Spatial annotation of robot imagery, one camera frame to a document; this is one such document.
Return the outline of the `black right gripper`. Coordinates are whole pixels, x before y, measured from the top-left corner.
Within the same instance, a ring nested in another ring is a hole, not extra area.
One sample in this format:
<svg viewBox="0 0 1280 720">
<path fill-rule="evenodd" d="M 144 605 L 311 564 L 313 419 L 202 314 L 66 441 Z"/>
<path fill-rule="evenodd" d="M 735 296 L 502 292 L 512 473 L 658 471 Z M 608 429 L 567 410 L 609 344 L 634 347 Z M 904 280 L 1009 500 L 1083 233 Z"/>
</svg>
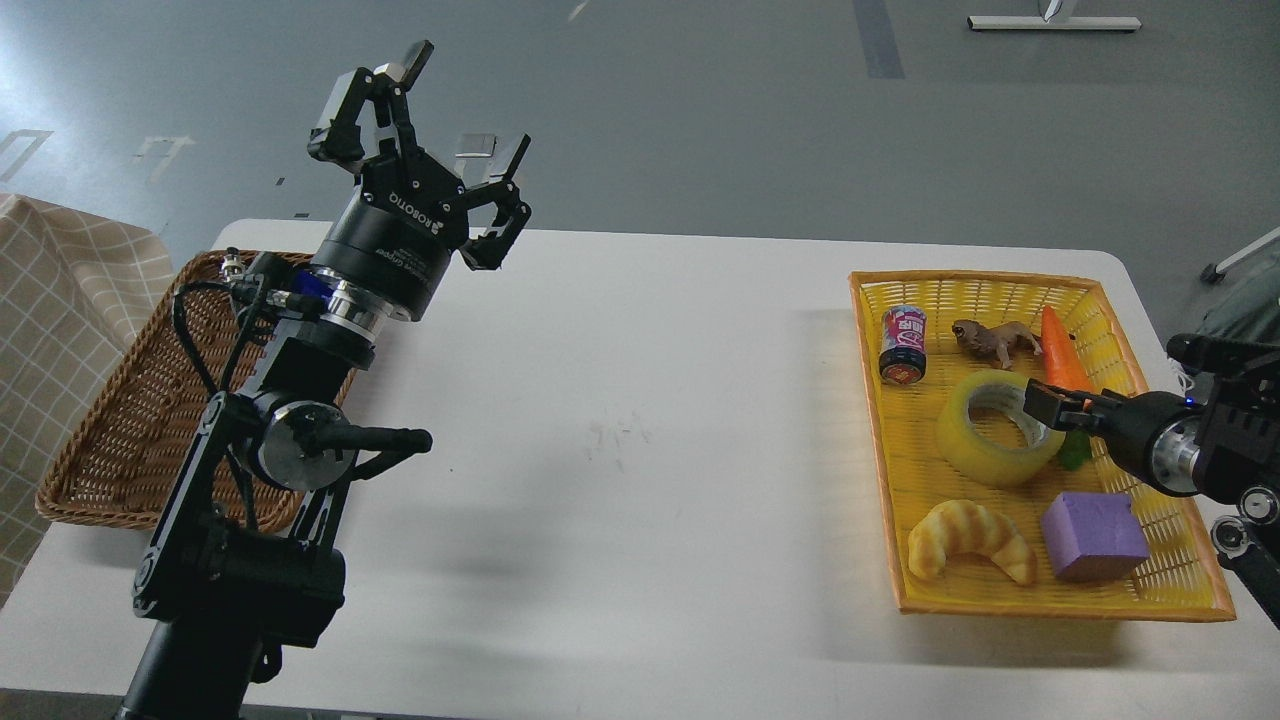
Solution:
<svg viewBox="0 0 1280 720">
<path fill-rule="evenodd" d="M 1028 380 L 1023 411 L 1052 430 L 1100 437 L 1125 473 L 1171 497 L 1201 492 L 1194 469 L 1196 436 L 1204 409 L 1180 395 L 1152 391 L 1125 397 Z"/>
</svg>

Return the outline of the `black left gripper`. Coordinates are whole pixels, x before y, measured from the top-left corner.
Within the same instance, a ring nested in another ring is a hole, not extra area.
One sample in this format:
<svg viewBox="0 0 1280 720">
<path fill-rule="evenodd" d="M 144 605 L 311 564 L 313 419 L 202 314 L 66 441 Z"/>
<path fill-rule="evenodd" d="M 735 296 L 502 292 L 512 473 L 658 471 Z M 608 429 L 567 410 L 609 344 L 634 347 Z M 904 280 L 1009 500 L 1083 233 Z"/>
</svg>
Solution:
<svg viewBox="0 0 1280 720">
<path fill-rule="evenodd" d="M 471 270 L 497 270 L 531 217 L 515 179 L 529 135 L 502 149 L 485 181 L 460 196 L 460 178 L 417 143 L 407 95 L 433 51 L 421 40 L 401 63 L 339 76 L 307 143 L 312 159 L 342 168 L 357 187 L 317 264 L 411 322 L 422 318 L 456 250 Z M 456 200 L 465 211 L 492 205 L 490 225 L 468 238 L 467 217 L 443 210 Z"/>
</svg>

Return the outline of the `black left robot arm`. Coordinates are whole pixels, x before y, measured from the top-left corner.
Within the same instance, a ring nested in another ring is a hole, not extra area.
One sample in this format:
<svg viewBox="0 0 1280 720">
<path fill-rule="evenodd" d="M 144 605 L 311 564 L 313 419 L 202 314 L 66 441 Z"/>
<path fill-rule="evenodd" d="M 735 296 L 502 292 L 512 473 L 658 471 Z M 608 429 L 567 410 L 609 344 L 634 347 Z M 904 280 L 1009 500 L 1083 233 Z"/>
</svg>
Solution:
<svg viewBox="0 0 1280 720">
<path fill-rule="evenodd" d="M 119 719 L 237 719 L 346 601 L 351 486 L 433 446 L 351 423 L 340 388 L 387 322 L 422 318 L 453 258 L 498 269 L 531 215 L 515 181 L 529 136 L 471 186 L 419 143 L 407 97 L 433 49 L 335 82 L 308 155 L 355 193 L 308 265 L 228 249 L 218 279 L 172 296 L 207 405 L 134 575 L 134 614 L 155 628 Z"/>
</svg>

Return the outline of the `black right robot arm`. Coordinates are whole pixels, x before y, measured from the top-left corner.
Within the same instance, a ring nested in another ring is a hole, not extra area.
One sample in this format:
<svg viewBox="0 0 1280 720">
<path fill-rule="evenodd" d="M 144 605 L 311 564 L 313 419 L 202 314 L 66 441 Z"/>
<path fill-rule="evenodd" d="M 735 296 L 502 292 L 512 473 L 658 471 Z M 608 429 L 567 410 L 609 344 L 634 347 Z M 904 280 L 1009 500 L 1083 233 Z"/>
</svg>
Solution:
<svg viewBox="0 0 1280 720">
<path fill-rule="evenodd" d="M 1171 360 L 1212 377 L 1206 401 L 1151 391 L 1124 397 L 1029 380 L 1024 410 L 1053 430 L 1103 441 L 1111 460 L 1162 495 L 1231 505 L 1210 537 L 1267 618 L 1279 620 L 1279 400 L 1276 345 L 1183 333 Z"/>
</svg>

